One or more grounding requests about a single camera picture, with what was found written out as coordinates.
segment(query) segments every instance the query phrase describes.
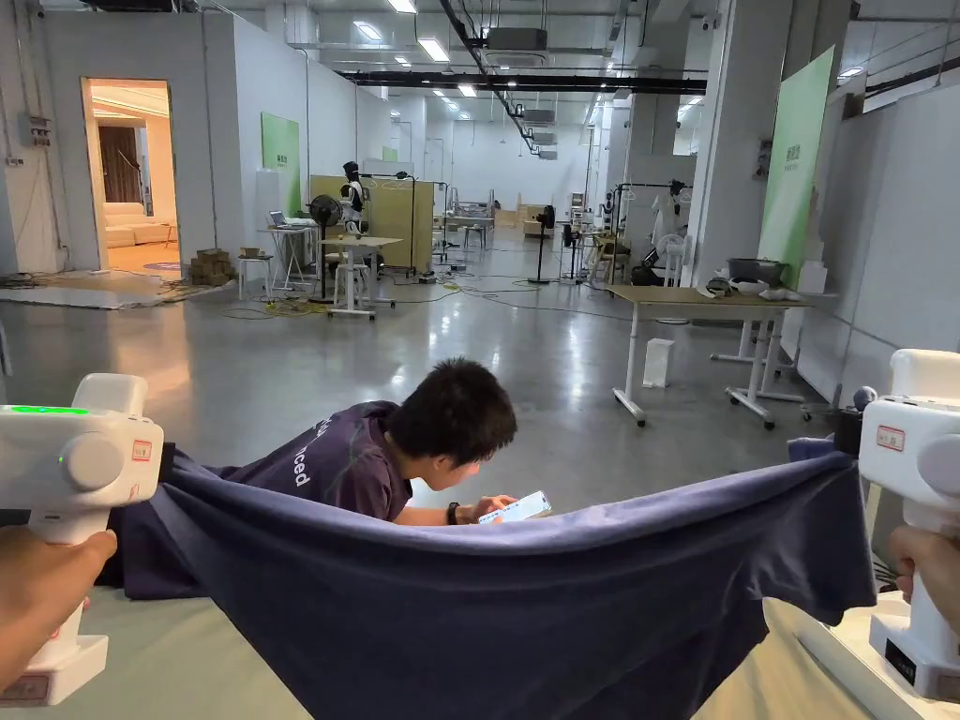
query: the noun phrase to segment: polished gray floor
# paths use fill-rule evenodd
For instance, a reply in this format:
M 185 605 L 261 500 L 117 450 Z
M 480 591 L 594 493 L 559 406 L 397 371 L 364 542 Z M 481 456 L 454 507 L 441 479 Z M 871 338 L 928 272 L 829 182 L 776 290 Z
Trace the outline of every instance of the polished gray floor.
M 611 393 L 626 370 L 629 305 L 587 286 L 531 291 L 520 278 L 536 266 L 536 242 L 500 230 L 485 252 L 471 249 L 468 274 L 454 280 L 463 292 L 388 281 L 384 292 L 399 304 L 375 323 L 235 320 L 225 311 L 258 306 L 238 302 L 235 289 L 122 312 L 0 303 L 15 370 L 9 402 L 69 403 L 88 372 L 143 375 L 147 414 L 168 440 L 201 462 L 242 464 L 352 403 L 400 401 L 434 363 L 465 355 L 509 391 L 516 441 L 464 486 L 418 488 L 415 501 L 543 490 L 561 512 L 780 463 L 789 438 L 826 432 L 802 422 L 797 405 L 772 403 L 778 425 L 768 432 L 729 404 L 724 387 L 744 384 L 749 369 L 711 363 L 708 354 L 735 352 L 738 328 L 656 323 L 642 325 L 640 342 L 677 341 L 675 381 L 644 390 L 637 375 L 635 392 L 649 411 L 637 428 Z M 548 252 L 544 274 L 558 271 Z M 396 283 L 405 282 L 401 273 Z M 786 376 L 780 384 L 810 393 Z

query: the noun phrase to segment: dark purple t-shirt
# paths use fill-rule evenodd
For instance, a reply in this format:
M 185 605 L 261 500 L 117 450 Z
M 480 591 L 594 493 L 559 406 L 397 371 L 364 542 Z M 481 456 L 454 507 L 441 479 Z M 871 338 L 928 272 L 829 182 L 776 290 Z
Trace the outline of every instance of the dark purple t-shirt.
M 395 409 L 386 400 L 353 405 L 249 465 L 211 469 L 231 482 L 394 520 L 413 495 L 383 439 Z

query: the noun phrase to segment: white pillar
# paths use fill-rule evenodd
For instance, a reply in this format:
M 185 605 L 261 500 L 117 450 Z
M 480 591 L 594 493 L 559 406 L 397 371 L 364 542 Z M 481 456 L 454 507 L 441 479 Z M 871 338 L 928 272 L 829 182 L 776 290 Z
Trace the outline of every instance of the white pillar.
M 710 279 L 729 257 L 756 257 L 766 191 L 756 161 L 760 142 L 773 137 L 792 5 L 720 3 L 690 206 L 694 283 Z M 684 282 L 689 278 L 684 271 Z

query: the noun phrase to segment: white handheld gripper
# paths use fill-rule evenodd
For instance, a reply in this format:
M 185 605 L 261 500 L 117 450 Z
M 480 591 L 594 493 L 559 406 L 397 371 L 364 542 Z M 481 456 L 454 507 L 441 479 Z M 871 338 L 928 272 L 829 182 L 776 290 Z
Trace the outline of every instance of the white handheld gripper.
M 863 412 L 860 473 L 903 497 L 908 525 L 960 538 L 960 354 L 898 350 L 891 394 Z M 914 574 L 909 618 L 874 615 L 870 644 L 925 698 L 960 702 L 960 638 Z
M 96 373 L 73 405 L 0 406 L 0 508 L 29 510 L 30 529 L 53 544 L 77 544 L 107 528 L 110 508 L 147 500 L 156 490 L 163 430 L 143 418 L 147 381 Z M 78 636 L 77 608 L 0 708 L 56 705 L 107 663 L 106 636 Z

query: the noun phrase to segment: electrical panel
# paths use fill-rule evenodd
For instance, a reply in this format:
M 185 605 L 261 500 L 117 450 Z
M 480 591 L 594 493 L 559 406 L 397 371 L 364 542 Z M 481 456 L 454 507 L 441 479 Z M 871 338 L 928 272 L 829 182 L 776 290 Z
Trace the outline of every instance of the electrical panel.
M 23 144 L 30 147 L 49 148 L 53 141 L 54 123 L 39 115 L 23 115 Z

